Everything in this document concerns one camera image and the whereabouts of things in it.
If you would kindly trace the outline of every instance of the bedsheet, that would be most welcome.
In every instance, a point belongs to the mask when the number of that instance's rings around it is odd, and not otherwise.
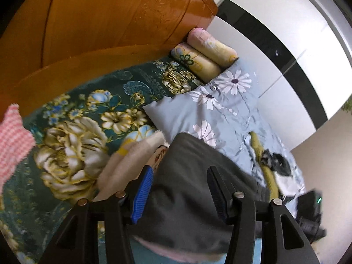
[[[37,263],[73,204],[96,194],[99,173],[126,136],[141,140],[154,132],[143,105],[199,84],[165,57],[87,82],[24,118],[36,147],[4,185],[0,208],[0,230],[20,262]],[[106,263],[102,223],[98,232]]]

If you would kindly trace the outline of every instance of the dark gray garment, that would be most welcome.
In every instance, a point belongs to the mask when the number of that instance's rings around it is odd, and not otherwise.
[[[226,253],[233,226],[216,213],[207,184],[210,166],[216,166],[235,190],[269,201],[269,190],[229,158],[203,140],[180,133],[159,165],[142,218],[128,227],[129,233],[177,250]]]

